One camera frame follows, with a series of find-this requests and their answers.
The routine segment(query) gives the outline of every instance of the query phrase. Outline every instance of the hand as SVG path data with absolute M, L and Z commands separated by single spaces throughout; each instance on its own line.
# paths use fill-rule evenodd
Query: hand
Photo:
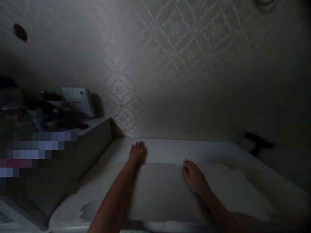
M 190 188 L 199 196 L 202 197 L 206 191 L 210 191 L 210 187 L 201 172 L 201 170 L 193 162 L 184 161 L 185 167 L 182 168 L 182 174 L 190 186 Z
M 130 151 L 130 161 L 134 161 L 135 163 L 142 163 L 147 155 L 147 148 L 145 147 L 145 143 L 140 141 L 137 142 L 136 145 L 132 145 Z

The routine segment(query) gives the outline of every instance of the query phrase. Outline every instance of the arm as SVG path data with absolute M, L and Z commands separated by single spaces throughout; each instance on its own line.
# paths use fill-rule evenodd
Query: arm
M 210 189 L 203 173 L 193 162 L 184 161 L 182 174 L 190 188 L 200 196 L 224 232 L 248 232 L 223 206 Z
M 146 147 L 143 142 L 132 145 L 129 159 L 100 204 L 88 233 L 120 231 L 133 188 L 134 174 L 145 156 Z

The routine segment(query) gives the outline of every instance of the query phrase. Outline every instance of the wall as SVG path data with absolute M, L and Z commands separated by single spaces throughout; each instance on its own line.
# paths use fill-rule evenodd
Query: wall
M 260 158 L 308 189 L 305 9 L 291 0 L 269 14 L 252 0 L 2 0 L 1 71 L 29 92 L 89 88 L 129 137 L 238 140 L 254 131 L 278 145 Z

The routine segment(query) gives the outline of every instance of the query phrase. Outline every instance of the forearm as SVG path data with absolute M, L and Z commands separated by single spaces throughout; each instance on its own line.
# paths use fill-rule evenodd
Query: forearm
M 207 205 L 216 222 L 220 225 L 224 232 L 248 232 L 246 229 L 241 227 L 239 222 L 224 207 L 209 187 L 203 191 L 200 197 Z
M 120 230 L 120 218 L 124 216 L 125 208 L 128 205 L 124 199 L 127 202 L 129 200 L 128 196 L 132 190 L 131 186 L 137 166 L 136 161 L 127 161 L 102 201 L 88 233 Z

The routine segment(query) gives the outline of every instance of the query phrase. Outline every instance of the white bed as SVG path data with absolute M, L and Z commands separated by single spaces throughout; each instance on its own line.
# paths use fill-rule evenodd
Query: white bed
M 139 139 L 148 156 L 141 166 L 126 228 L 157 232 L 217 232 L 213 218 L 181 175 L 189 159 L 235 217 L 261 231 L 291 230 L 285 219 L 308 213 L 308 194 L 234 143 Z M 116 138 L 49 222 L 53 232 L 86 232 L 137 139 Z

